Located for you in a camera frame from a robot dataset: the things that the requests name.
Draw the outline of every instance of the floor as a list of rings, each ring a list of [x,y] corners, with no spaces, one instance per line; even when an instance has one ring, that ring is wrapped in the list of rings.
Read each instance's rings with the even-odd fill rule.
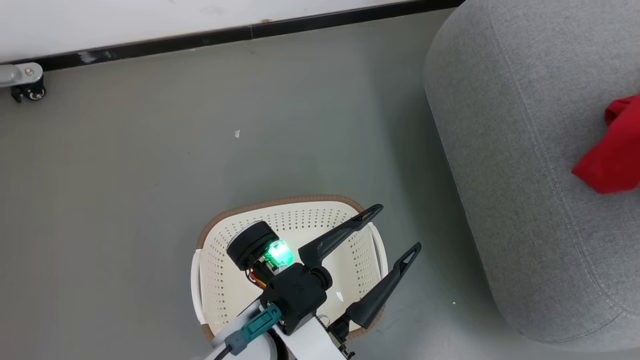
[[[530,343],[493,304],[422,90],[450,12],[57,71],[40,102],[1,93],[0,358],[202,359],[202,227],[326,193],[385,205],[390,261],[423,245],[356,359],[640,357]]]

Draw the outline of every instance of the red cloth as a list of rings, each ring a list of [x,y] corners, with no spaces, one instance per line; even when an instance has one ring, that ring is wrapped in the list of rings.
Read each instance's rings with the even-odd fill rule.
[[[633,190],[640,185],[640,94],[615,100],[604,117],[607,134],[572,172],[598,193]]]

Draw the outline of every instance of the glowing green led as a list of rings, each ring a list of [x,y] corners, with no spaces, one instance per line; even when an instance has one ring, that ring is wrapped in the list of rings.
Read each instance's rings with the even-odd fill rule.
[[[287,244],[282,241],[274,241],[269,245],[267,252],[264,254],[264,259],[269,263],[273,268],[278,268],[280,266],[289,266],[293,264],[293,260],[296,257],[293,252],[289,250]]]

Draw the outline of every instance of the laundry basket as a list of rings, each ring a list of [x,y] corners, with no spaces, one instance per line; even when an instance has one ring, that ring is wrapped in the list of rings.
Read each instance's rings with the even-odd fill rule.
[[[355,201],[337,195],[291,197],[226,211],[200,233],[191,264],[191,296],[202,331],[209,341],[251,304],[261,291],[227,256],[229,241],[245,226],[266,221],[300,262],[298,248],[364,211]],[[369,223],[333,251],[323,266],[333,275],[327,301],[317,315],[325,325],[336,320],[387,275],[387,255],[376,227]],[[376,325],[380,310],[369,328]],[[367,329],[353,322],[350,338]]]

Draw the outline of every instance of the gray fabric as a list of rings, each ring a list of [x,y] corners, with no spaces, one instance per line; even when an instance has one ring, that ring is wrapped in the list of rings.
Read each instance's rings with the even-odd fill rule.
[[[555,347],[640,346],[640,191],[598,195],[570,173],[605,107],[640,91],[638,19],[637,1],[468,0],[427,57],[494,299]]]

